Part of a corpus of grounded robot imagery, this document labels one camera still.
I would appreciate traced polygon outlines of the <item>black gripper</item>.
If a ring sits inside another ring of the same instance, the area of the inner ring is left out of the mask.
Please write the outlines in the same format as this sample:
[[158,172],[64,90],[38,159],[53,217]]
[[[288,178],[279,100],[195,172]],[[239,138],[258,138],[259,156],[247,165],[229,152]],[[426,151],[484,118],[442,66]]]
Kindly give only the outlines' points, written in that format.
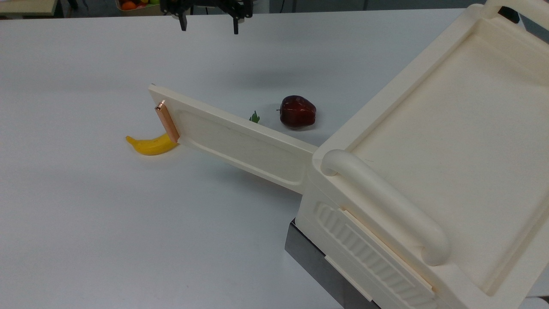
[[187,30],[187,11],[194,6],[219,8],[230,15],[233,20],[234,34],[239,34],[239,23],[242,19],[253,16],[252,0],[161,0],[160,10],[166,14],[177,16],[182,31]]

